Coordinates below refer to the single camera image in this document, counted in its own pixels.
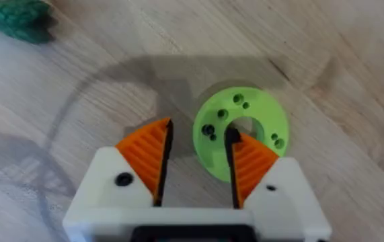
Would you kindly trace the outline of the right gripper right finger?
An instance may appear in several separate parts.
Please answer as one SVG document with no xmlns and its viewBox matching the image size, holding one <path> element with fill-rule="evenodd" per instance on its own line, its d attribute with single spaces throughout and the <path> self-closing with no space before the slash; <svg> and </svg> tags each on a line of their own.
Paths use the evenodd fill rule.
<svg viewBox="0 0 384 242">
<path fill-rule="evenodd" d="M 231 176 L 231 225 L 252 229 L 322 229 L 323 210 L 299 162 L 230 128 L 225 152 Z"/>
</svg>

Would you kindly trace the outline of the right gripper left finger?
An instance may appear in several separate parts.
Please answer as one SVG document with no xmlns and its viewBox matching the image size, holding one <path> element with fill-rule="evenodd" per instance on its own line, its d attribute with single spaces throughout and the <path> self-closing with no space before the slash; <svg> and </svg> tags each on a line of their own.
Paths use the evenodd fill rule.
<svg viewBox="0 0 384 242">
<path fill-rule="evenodd" d="M 142 126 L 113 147 L 98 149 L 73 199 L 75 208 L 147 208 L 160 204 L 173 122 Z"/>
</svg>

